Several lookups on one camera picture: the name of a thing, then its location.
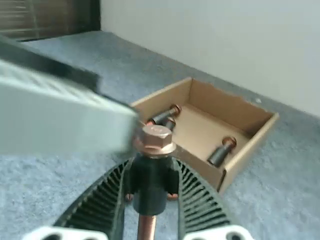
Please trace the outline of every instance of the copper rod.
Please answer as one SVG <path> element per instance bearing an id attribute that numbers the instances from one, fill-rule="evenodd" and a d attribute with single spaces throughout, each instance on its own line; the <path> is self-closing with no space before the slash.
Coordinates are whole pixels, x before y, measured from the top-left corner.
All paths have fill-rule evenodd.
<path id="1" fill-rule="evenodd" d="M 156 216 L 139 215 L 137 240 L 154 240 Z"/>

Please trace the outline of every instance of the window blind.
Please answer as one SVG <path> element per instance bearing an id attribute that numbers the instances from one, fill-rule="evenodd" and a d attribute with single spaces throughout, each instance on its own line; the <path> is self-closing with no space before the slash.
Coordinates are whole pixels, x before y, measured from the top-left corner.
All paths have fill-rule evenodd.
<path id="1" fill-rule="evenodd" d="M 90 0 L 0 0 L 0 34 L 23 41 L 93 30 L 92 21 L 100 16 L 92 16 L 92 3 Z"/>

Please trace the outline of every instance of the open cardboard box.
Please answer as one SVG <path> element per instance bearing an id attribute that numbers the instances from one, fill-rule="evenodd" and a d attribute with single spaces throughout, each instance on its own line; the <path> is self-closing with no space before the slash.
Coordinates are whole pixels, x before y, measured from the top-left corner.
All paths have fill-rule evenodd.
<path id="1" fill-rule="evenodd" d="M 220 193 L 246 166 L 249 156 L 279 117 L 278 113 L 265 111 L 192 78 L 156 91 L 132 106 L 146 122 L 172 104 L 182 106 L 181 114 L 175 118 L 173 141 L 178 146 L 173 155 L 194 168 Z M 224 136 L 235 137 L 237 146 L 216 168 L 207 159 L 222 144 Z"/>

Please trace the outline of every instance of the white wall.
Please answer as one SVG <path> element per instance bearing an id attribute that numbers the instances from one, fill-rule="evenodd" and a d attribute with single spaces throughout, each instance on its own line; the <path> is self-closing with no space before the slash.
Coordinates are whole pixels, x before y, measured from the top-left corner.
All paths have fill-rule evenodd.
<path id="1" fill-rule="evenodd" d="M 103 31 L 320 116 L 320 1 L 101 1 Z"/>

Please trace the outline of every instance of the gray carpet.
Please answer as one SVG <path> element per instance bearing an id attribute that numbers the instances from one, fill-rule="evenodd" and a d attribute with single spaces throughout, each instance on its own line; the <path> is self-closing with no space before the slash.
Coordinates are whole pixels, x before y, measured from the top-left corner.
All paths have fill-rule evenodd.
<path id="1" fill-rule="evenodd" d="M 104 93 L 127 103 L 191 76 L 279 112 L 278 124 L 223 199 L 256 240 L 320 239 L 319 119 L 111 33 L 87 32 L 26 44 L 100 74 Z M 52 224 L 79 194 L 119 161 L 103 154 L 1 156 L 0 239 L 18 240 L 38 226 Z M 124 239 L 134 239 L 136 232 L 137 214 L 129 207 Z M 158 217 L 156 239 L 177 239 L 175 202 Z"/>

